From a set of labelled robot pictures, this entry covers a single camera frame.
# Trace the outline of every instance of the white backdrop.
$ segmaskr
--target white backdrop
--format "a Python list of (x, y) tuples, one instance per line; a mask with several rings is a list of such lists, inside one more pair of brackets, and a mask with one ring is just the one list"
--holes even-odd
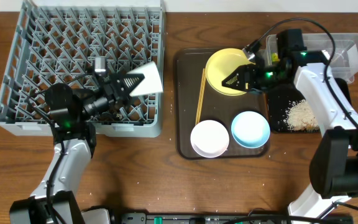
[[(157, 0), (33, 0), (38, 6), (146, 6)], [(355, 0), (164, 0), (168, 12), (358, 12)], [(22, 0), (0, 0), (0, 11), (18, 11)]]

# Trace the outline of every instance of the dish rack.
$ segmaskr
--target dish rack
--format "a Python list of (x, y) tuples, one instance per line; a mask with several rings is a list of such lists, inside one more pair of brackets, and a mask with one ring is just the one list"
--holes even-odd
[[(97, 56), (113, 72), (148, 62), (163, 80), (165, 10), (161, 7), (37, 7), (24, 1), (0, 89), (0, 126), (21, 136), (50, 136), (49, 125), (25, 102), (54, 83), (86, 73)], [(91, 76), (69, 83), (94, 90)], [(43, 95), (34, 106), (49, 115)], [(162, 128), (162, 94), (139, 96), (129, 108), (92, 117), (98, 134), (156, 137)]]

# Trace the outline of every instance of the blue plate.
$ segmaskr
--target blue plate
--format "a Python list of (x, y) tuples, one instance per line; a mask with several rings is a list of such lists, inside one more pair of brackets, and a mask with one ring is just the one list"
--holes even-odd
[(263, 146), (270, 137), (270, 126), (267, 120), (253, 111), (242, 112), (231, 123), (231, 134), (234, 140), (247, 148)]

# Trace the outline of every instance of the chopsticks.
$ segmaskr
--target chopsticks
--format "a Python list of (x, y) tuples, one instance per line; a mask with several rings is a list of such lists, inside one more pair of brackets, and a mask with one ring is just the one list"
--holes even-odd
[(197, 125), (200, 122), (201, 109), (203, 108), (205, 81), (206, 81), (206, 75), (205, 75), (205, 69), (203, 69), (203, 75), (201, 77), (200, 95), (198, 97), (198, 106), (197, 106), (196, 124), (195, 125)]

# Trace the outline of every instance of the yellow bowl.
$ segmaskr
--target yellow bowl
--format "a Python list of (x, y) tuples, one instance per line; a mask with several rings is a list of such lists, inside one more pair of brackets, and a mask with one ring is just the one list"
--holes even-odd
[(208, 83), (216, 91), (227, 96), (239, 96), (245, 92), (233, 90), (222, 86), (222, 81), (228, 77), (240, 65), (247, 65), (246, 55), (240, 49), (222, 49), (213, 54), (205, 66), (205, 74)]

